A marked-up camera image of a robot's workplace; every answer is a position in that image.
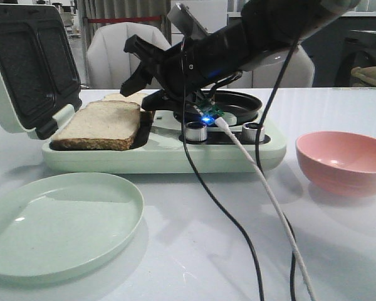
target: white chair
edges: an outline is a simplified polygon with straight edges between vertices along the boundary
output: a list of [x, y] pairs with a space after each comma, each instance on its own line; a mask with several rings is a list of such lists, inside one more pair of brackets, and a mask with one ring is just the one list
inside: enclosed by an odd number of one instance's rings
[[[272, 88], [277, 76], [283, 66], [284, 60], [275, 60], [270, 56], [262, 65], [257, 66], [253, 71], [243, 72], [243, 76], [229, 84], [228, 88]], [[301, 45], [294, 52], [290, 63], [287, 66], [281, 88], [310, 88], [315, 77], [315, 64]]]
[[[130, 78], [140, 60], [123, 49], [125, 41], [134, 34], [163, 50], [170, 48], [162, 32], [151, 25], [125, 22], [99, 28], [86, 52], [91, 88], [119, 89]], [[160, 85], [154, 78], [147, 88], [160, 88]]]

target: black pan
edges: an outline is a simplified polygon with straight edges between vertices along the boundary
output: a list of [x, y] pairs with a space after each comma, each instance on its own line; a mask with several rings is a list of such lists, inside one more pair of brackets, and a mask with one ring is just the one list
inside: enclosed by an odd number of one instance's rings
[[[215, 102], [223, 112], [233, 114], [237, 118], [237, 124], [254, 120], [258, 110], [262, 107], [262, 102], [258, 98], [234, 91], [216, 91]], [[174, 116], [178, 121], [181, 121], [180, 112], [174, 112]], [[200, 119], [201, 116], [196, 110], [188, 105], [185, 111], [185, 121], [198, 121]]]

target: mint green appliance base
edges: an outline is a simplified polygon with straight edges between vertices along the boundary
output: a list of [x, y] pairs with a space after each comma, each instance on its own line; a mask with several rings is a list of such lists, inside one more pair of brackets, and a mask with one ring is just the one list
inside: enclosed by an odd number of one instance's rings
[[[266, 119], [264, 126], [266, 135], [270, 136], [271, 140], [267, 144], [260, 145], [259, 151], [263, 169], [270, 170], [283, 160], [286, 141], [270, 120]], [[240, 131], [241, 126], [231, 129]], [[43, 145], [43, 157], [50, 168], [66, 172], [190, 173], [192, 168], [185, 156], [179, 136], [180, 123], [174, 119], [172, 112], [157, 111], [148, 142], [142, 147], [124, 151], [58, 151], [51, 149], [50, 143], [47, 142]], [[199, 172], [253, 172], [253, 167], [236, 145], [188, 144], [187, 147]], [[254, 157], [255, 146], [245, 145], [245, 148]]]

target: mint green plate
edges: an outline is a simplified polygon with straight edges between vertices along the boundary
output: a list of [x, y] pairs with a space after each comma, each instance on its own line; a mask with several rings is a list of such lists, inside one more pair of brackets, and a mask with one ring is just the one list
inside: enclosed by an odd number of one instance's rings
[[0, 199], [0, 277], [24, 283], [66, 280], [99, 267], [129, 242], [144, 199], [111, 174], [62, 174]]

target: bread slice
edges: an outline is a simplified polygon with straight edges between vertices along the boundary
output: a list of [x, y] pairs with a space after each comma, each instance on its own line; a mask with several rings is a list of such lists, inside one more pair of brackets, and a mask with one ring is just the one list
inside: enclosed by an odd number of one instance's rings
[[[137, 92], [137, 93], [134, 93], [130, 96], [123, 96], [122, 94], [119, 94], [119, 93], [111, 93], [111, 94], [108, 94], [106, 95], [105, 97], [102, 98], [103, 101], [113, 101], [113, 100], [117, 100], [117, 101], [123, 101], [123, 102], [135, 102], [137, 104], [139, 104], [140, 106], [142, 106], [142, 100], [148, 96], [148, 94], [146, 93], [142, 93], [142, 92]], [[141, 121], [143, 122], [152, 122], [153, 121], [153, 116], [154, 116], [154, 112], [151, 112], [151, 111], [145, 111], [144, 109], [140, 109], [141, 111], [141, 114], [140, 114], [140, 118], [141, 118]]]
[[123, 96], [122, 94], [119, 94], [119, 93], [111, 93], [111, 94], [104, 96], [104, 98], [102, 100], [104, 100], [104, 101], [121, 100], [123, 102], [135, 102], [135, 103], [142, 106], [142, 100], [146, 96], [148, 96], [148, 94], [139, 93], [139, 92], [134, 93], [134, 94], [127, 96], [127, 97], [125, 97], [125, 96]]
[[140, 105], [119, 100], [89, 103], [52, 137], [54, 149], [115, 150], [130, 148], [140, 126]]

